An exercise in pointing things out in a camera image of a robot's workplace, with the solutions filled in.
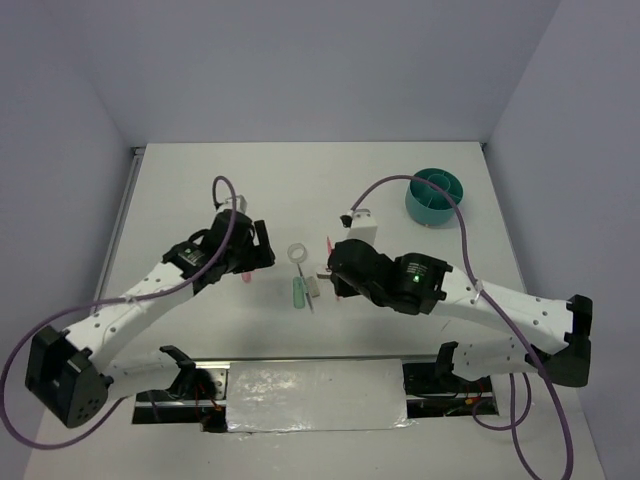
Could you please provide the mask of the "pink pen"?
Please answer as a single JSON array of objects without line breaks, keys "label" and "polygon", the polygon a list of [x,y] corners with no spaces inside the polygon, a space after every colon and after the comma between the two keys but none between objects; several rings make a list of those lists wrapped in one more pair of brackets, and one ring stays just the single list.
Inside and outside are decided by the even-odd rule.
[{"label": "pink pen", "polygon": [[329,236],[326,236],[327,258],[329,258],[333,252],[333,244]]}]

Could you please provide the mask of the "thin purple pen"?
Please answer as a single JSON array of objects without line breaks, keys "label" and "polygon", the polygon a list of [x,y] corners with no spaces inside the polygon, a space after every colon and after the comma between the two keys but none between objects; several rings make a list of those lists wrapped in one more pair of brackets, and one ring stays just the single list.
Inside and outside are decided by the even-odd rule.
[{"label": "thin purple pen", "polygon": [[301,279],[301,282],[302,282],[302,285],[303,285],[306,302],[307,302],[307,304],[309,306],[309,309],[310,309],[311,313],[313,314],[314,313],[314,307],[313,307],[312,297],[310,295],[309,288],[308,288],[308,285],[307,285],[307,282],[306,282],[306,278],[304,276],[304,273],[303,273],[303,270],[302,270],[302,267],[301,267],[300,263],[297,264],[297,269],[298,269],[298,273],[299,273],[299,276],[300,276],[300,279]]}]

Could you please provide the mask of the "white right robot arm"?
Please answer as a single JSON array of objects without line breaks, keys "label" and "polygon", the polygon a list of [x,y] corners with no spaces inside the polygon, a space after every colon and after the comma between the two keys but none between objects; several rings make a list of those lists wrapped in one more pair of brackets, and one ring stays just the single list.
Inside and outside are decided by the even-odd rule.
[{"label": "white right robot arm", "polygon": [[593,302],[531,296],[481,281],[447,262],[419,253],[394,259],[358,239],[335,245],[328,258],[335,293],[363,296],[405,315],[436,315],[505,333],[503,340],[453,340],[438,351],[436,383],[457,391],[494,374],[538,372],[552,384],[587,385]]}]

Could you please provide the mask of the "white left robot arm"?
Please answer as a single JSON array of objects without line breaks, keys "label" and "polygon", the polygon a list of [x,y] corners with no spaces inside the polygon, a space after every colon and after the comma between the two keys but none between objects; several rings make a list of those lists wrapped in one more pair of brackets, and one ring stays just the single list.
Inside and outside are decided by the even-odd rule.
[{"label": "white left robot arm", "polygon": [[212,226],[174,245],[136,285],[94,314],[59,331],[41,328],[32,338],[25,383],[66,427],[92,419],[110,400],[148,390],[182,399],[216,381],[174,345],[128,361],[117,355],[155,321],[191,300],[225,274],[273,266],[266,224],[230,209]]}]

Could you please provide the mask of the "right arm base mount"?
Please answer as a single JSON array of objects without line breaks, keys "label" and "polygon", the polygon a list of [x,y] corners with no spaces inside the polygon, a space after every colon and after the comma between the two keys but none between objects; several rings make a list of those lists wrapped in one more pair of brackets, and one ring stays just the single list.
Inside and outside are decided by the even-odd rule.
[{"label": "right arm base mount", "polygon": [[453,354],[457,342],[440,347],[435,360],[402,362],[407,416],[411,420],[497,415],[498,408],[489,377],[469,381],[453,374]]}]

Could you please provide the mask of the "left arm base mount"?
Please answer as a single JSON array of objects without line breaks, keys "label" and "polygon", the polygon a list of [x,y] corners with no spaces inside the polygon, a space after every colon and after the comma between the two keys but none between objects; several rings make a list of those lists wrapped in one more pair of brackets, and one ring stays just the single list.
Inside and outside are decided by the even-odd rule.
[{"label": "left arm base mount", "polygon": [[152,390],[136,395],[134,425],[193,424],[206,433],[228,431],[228,362],[193,359],[167,345],[159,349],[159,358],[144,371],[159,378]]}]

